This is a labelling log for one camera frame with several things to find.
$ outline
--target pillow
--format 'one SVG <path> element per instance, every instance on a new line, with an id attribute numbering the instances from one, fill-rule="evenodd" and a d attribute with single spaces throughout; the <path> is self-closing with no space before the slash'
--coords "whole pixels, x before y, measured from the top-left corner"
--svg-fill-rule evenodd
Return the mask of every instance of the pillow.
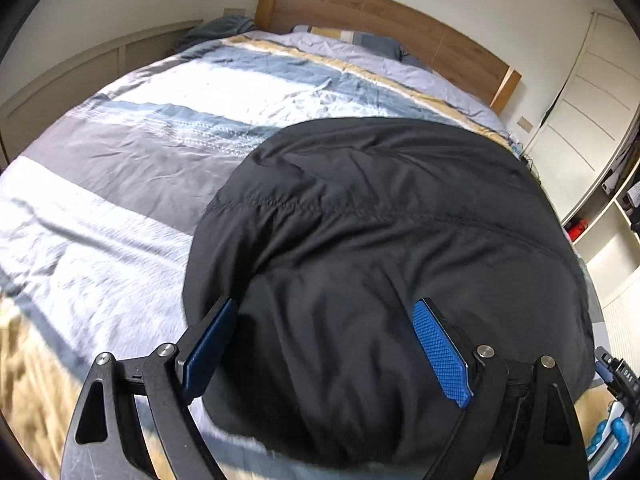
<path id="1" fill-rule="evenodd" d="M 296 25 L 293 28 L 293 32 L 311 32 L 312 34 L 318 34 L 319 36 L 325 36 L 327 38 L 333 38 L 334 40 L 344 41 L 345 43 L 363 46 L 377 56 L 394 59 L 400 63 L 415 66 L 416 68 L 421 68 L 427 72 L 431 72 L 431 69 L 428 66 L 417 59 L 417 57 L 407 53 L 402 48 L 402 45 L 393 38 L 376 36 L 375 34 L 369 34 L 368 32 L 357 32 L 356 30 L 313 27 L 312 25 Z"/>

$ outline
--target closet door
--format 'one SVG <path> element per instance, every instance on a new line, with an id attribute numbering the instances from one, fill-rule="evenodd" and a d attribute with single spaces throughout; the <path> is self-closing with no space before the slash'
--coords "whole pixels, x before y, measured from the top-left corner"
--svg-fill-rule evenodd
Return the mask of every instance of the closet door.
<path id="1" fill-rule="evenodd" d="M 608 170 L 638 104 L 640 41 L 627 23 L 595 13 L 567 85 L 528 149 L 563 221 Z"/>

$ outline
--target blue gripper pad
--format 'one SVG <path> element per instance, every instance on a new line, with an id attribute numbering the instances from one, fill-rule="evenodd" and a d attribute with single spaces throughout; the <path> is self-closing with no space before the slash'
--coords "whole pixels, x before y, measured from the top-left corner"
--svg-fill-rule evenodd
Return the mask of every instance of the blue gripper pad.
<path id="1" fill-rule="evenodd" d="M 444 394 L 466 408 L 473 396 L 466 363 L 424 300 L 414 305 L 414 330 Z"/>

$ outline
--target bed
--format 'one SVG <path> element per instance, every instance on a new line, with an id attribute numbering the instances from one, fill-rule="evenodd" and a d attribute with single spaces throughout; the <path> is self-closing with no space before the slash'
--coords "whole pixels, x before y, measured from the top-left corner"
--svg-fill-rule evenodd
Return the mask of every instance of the bed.
<path id="1" fill-rule="evenodd" d="M 520 75 L 430 16 L 391 0 L 260 0 L 255 21 L 261 31 L 198 44 L 106 86 L 0 178 L 0 408 L 50 478 L 94 357 L 146 355 L 185 330 L 180 293 L 194 228 L 264 139 L 315 118 L 390 116 L 461 126 L 518 156 L 496 114 Z M 391 36 L 434 73 L 287 34 L 302 23 Z M 601 389 L 578 402 L 586 436 L 606 402 Z M 171 478 L 140 411 L 158 476 Z M 201 403 L 191 412 L 228 478 L 360 475 L 272 456 L 215 428 Z"/>

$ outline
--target red object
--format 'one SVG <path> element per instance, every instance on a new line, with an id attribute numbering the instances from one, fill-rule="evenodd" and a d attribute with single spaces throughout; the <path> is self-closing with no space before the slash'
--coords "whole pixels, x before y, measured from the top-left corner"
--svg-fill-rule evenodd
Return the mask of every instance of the red object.
<path id="1" fill-rule="evenodd" d="M 569 238 L 571 238 L 572 242 L 575 242 L 583 232 L 587 230 L 589 226 L 589 221 L 584 218 L 580 220 L 576 225 L 574 225 L 571 229 L 567 231 Z"/>

